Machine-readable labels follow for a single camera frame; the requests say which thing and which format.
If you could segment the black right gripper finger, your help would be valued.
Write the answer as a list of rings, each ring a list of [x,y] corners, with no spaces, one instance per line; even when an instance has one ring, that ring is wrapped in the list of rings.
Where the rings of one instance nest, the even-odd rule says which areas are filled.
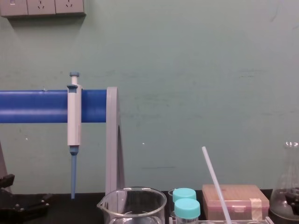
[[[292,208],[299,207],[299,188],[290,188],[286,190],[285,198],[287,204],[290,205]]]

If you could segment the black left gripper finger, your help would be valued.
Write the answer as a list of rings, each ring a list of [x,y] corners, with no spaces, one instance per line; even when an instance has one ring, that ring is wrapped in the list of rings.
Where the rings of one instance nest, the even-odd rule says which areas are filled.
[[[9,194],[9,200],[11,203],[9,206],[9,215],[13,217],[46,215],[52,198],[53,194],[45,194],[35,198],[34,200],[22,202],[15,194]]]
[[[4,193],[11,194],[12,193],[11,186],[14,183],[14,178],[15,178],[14,174],[8,174],[8,175],[0,178],[0,193],[1,194],[4,194]]]

